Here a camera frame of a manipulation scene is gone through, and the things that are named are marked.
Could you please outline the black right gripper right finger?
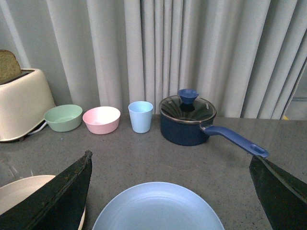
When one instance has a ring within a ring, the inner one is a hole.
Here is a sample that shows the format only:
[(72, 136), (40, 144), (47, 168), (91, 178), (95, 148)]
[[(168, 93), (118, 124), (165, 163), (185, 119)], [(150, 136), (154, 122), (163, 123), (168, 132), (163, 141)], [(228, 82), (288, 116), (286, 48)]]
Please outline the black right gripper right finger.
[(249, 171), (274, 230), (307, 228), (307, 184), (261, 156), (253, 156)]

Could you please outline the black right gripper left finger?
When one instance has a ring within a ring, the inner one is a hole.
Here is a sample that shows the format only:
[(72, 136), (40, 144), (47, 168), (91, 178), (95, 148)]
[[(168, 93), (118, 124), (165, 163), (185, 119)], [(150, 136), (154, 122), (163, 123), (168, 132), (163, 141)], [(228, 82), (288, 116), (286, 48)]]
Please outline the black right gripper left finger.
[(76, 230), (92, 174), (92, 152), (0, 216), (2, 230)]

